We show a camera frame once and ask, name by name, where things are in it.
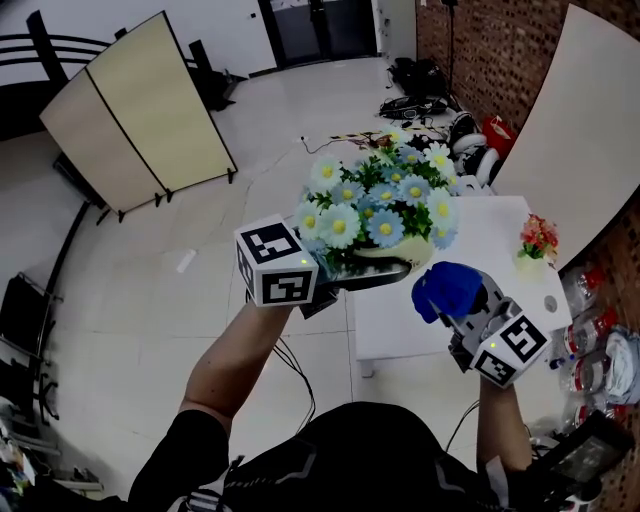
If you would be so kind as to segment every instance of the black shirt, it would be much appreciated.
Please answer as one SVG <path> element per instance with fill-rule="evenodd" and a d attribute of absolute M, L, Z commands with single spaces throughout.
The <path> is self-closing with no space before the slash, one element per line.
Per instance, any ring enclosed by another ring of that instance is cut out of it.
<path fill-rule="evenodd" d="M 130 505 L 165 512 L 185 497 L 192 510 L 215 510 L 219 493 L 207 484 L 229 467 L 228 450 L 215 418 L 180 413 L 136 478 Z M 415 414 L 365 402 L 319 416 L 292 439 L 232 464 L 220 482 L 224 510 L 232 512 L 499 508 L 487 481 L 446 454 Z"/>

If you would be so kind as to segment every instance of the white cube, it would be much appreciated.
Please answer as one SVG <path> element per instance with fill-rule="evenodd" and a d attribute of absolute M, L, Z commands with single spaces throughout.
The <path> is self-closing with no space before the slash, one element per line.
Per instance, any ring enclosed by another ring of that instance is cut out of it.
<path fill-rule="evenodd" d="M 480 344 L 471 368 L 506 388 L 534 363 L 549 343 L 549 336 L 540 332 L 521 312 Z"/>
<path fill-rule="evenodd" d="M 256 306 L 313 300 L 318 264 L 280 215 L 235 231 L 238 269 Z"/>

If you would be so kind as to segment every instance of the red bag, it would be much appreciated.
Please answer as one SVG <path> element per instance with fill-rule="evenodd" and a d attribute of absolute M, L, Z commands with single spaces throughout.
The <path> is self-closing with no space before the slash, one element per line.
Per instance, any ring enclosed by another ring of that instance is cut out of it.
<path fill-rule="evenodd" d="M 498 116 L 487 117 L 482 125 L 482 133 L 487 137 L 487 146 L 495 148 L 504 160 L 516 143 L 516 134 Z"/>

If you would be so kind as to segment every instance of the person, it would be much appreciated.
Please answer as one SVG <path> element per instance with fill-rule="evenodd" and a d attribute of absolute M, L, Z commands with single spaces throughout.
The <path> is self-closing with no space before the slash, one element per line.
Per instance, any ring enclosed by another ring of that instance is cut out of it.
<path fill-rule="evenodd" d="M 229 465 L 233 418 L 291 311 L 249 302 L 202 356 L 166 437 L 133 484 L 130 506 L 158 512 L 445 507 L 466 511 L 513 506 L 507 502 L 513 502 L 518 489 L 513 482 L 532 461 L 529 438 L 515 389 L 502 390 L 484 378 L 479 473 L 445 453 L 415 414 L 395 405 L 365 402 L 322 414 L 283 444 L 245 464 L 237 460 Z"/>

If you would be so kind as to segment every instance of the brick wall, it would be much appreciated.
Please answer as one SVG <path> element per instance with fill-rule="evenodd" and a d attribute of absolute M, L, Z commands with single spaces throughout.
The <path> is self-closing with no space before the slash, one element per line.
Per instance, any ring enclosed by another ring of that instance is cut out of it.
<path fill-rule="evenodd" d="M 547 74 L 569 3 L 640 39 L 634 0 L 459 0 L 453 90 L 476 119 L 500 115 L 519 132 Z M 438 0 L 416 1 L 418 56 L 449 74 L 449 14 Z"/>
<path fill-rule="evenodd" d="M 520 132 L 547 74 L 562 31 L 568 0 L 459 0 L 455 12 L 453 91 L 476 120 L 500 115 Z M 574 3 L 640 39 L 634 0 Z M 449 14 L 438 0 L 416 1 L 418 56 L 431 57 L 449 74 Z M 620 322 L 640 330 L 640 194 L 577 264 L 602 266 L 607 274 L 600 307 L 614 306 Z M 637 447 L 604 481 L 595 510 L 634 511 L 640 506 L 640 409 L 625 419 Z"/>

